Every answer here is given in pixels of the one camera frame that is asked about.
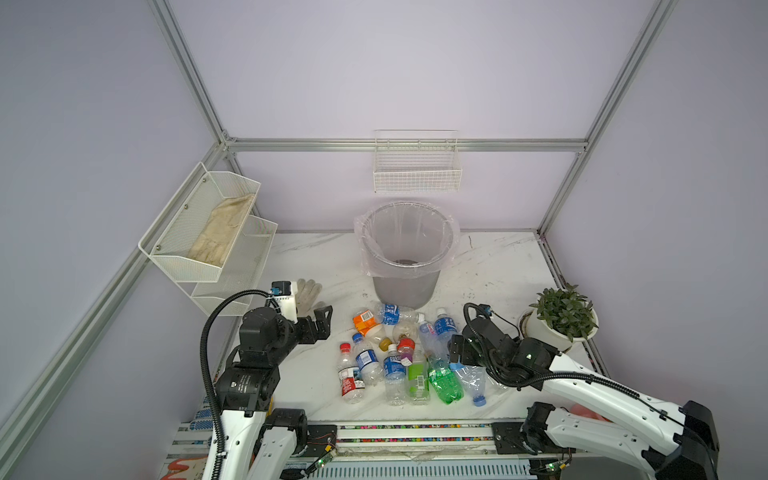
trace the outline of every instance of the plastic bag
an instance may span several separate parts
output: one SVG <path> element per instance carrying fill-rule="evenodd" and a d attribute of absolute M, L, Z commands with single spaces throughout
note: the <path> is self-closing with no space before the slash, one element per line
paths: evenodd
<path fill-rule="evenodd" d="M 458 249 L 458 222 L 431 204 L 400 201 L 355 218 L 366 275 L 416 278 L 448 266 Z"/>

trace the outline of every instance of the red bottle cap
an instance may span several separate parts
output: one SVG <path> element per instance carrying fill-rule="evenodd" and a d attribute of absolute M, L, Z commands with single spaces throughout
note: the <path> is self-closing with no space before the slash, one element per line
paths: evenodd
<path fill-rule="evenodd" d="M 404 346 L 409 346 L 412 349 L 414 349 L 414 348 L 416 348 L 416 343 L 413 340 L 409 339 L 409 338 L 405 338 L 405 339 L 400 340 L 400 343 L 397 344 L 397 349 L 401 349 Z"/>

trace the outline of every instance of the gray trash can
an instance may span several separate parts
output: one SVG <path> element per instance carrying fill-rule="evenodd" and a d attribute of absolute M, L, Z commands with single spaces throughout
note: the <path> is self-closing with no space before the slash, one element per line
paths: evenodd
<path fill-rule="evenodd" d="M 456 221 L 416 202 L 383 205 L 355 219 L 363 269 L 382 302 L 418 309 L 435 291 L 458 246 Z"/>

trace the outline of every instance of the aluminum frame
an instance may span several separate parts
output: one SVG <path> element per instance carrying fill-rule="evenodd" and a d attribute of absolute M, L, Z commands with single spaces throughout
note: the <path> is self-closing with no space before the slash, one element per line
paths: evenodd
<path fill-rule="evenodd" d="M 206 168 L 212 168 L 218 161 L 224 160 L 230 165 L 233 172 L 241 174 L 242 170 L 235 155 L 238 151 L 374 151 L 374 139 L 238 139 L 229 137 L 204 86 L 200 72 L 194 64 L 190 49 L 184 40 L 170 3 L 168 0 L 147 0 L 147 2 L 157 19 L 171 54 L 179 64 L 179 69 L 208 129 L 216 139 L 203 159 Z M 508 138 L 458 141 L 458 147 L 462 151 L 572 151 L 576 153 L 568 173 L 536 230 L 541 251 L 556 284 L 559 286 L 564 284 L 564 279 L 547 244 L 545 234 L 551 228 L 562 205 L 573 190 L 591 153 L 605 132 L 631 82 L 637 76 L 638 69 L 647 57 L 651 45 L 660 34 L 676 4 L 677 0 L 656 1 L 586 139 Z M 187 178 L 187 181 L 163 210 L 161 216 L 166 221 L 160 222 L 158 228 L 164 228 L 165 223 L 170 221 L 173 213 L 180 207 L 180 202 L 187 196 L 189 189 L 195 185 L 197 180 L 199 179 L 195 177 Z M 254 213 L 260 216 L 255 206 Z M 78 327 L 29 389 L 8 421 L 2 426 L 0 429 L 0 480 L 10 478 L 15 466 L 50 418 L 149 262 L 149 259 L 138 248 L 134 249 L 104 292 L 98 297 L 96 303 L 86 313 Z M 598 371 L 609 376 L 597 348 L 591 340 L 587 342 L 587 351 L 590 360 Z"/>

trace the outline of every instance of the white marble tabletop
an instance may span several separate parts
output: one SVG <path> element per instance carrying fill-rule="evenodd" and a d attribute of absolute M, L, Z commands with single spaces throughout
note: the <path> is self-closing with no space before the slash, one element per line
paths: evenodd
<path fill-rule="evenodd" d="M 536 401 L 570 408 L 561 397 L 527 387 L 520 392 L 490 383 L 488 403 L 475 407 L 465 396 L 444 405 L 437 396 L 424 406 L 390 406 L 384 398 L 383 382 L 366 389 L 366 398 L 348 405 L 340 397 L 336 362 L 339 344 L 351 342 L 355 332 L 352 317 L 377 301 L 370 277 L 361 273 L 360 252 L 353 233 L 278 233 L 261 277 L 260 288 L 268 290 L 274 280 L 314 279 L 323 285 L 318 300 L 333 306 L 331 336 L 315 345 L 299 345 L 280 365 L 280 384 L 274 394 L 275 406 L 304 409 L 310 421 L 350 420 L 452 420 L 517 419 L 527 415 Z M 512 322 L 523 313 L 536 293 L 554 286 L 533 233 L 463 233 L 452 265 L 440 274 L 435 294 L 421 308 L 434 320 L 435 310 L 445 307 L 461 331 L 466 302 L 487 303 Z M 497 322 L 505 333 L 515 329 Z M 570 352 L 589 367 L 583 348 Z"/>

